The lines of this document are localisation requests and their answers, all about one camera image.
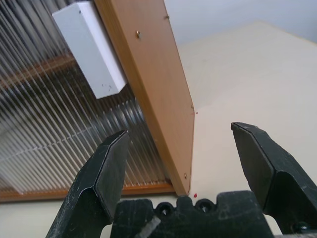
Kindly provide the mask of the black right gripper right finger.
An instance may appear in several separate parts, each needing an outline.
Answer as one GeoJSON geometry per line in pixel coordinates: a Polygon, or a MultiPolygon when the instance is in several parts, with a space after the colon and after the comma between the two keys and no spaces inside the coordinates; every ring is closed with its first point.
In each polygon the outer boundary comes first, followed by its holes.
{"type": "Polygon", "coordinates": [[[255,125],[233,122],[244,176],[284,234],[317,231],[317,186],[295,158],[255,125]]]}

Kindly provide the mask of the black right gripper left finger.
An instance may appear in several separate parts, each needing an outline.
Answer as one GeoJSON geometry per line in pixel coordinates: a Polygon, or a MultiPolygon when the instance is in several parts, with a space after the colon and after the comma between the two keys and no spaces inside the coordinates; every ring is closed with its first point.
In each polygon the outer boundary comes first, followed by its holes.
{"type": "Polygon", "coordinates": [[[99,238],[120,200],[130,138],[122,130],[107,137],[78,172],[48,238],[99,238]]]}

